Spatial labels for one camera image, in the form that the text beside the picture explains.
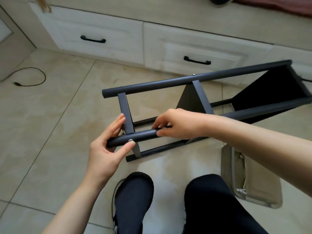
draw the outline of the black handle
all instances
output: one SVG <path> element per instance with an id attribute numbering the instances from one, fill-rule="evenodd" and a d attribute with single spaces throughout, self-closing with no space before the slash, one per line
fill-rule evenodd
<path id="1" fill-rule="evenodd" d="M 102 39 L 102 40 L 87 39 L 84 35 L 81 35 L 80 38 L 82 40 L 96 42 L 96 43 L 106 43 L 106 39 Z"/>
<path id="2" fill-rule="evenodd" d="M 190 61 L 190 62 L 195 62 L 195 63 L 199 63 L 199 64 L 204 64 L 204 65 L 210 65 L 211 64 L 211 61 L 195 61 L 195 60 L 191 60 L 189 59 L 188 56 L 184 56 L 184 60 L 185 61 Z"/>

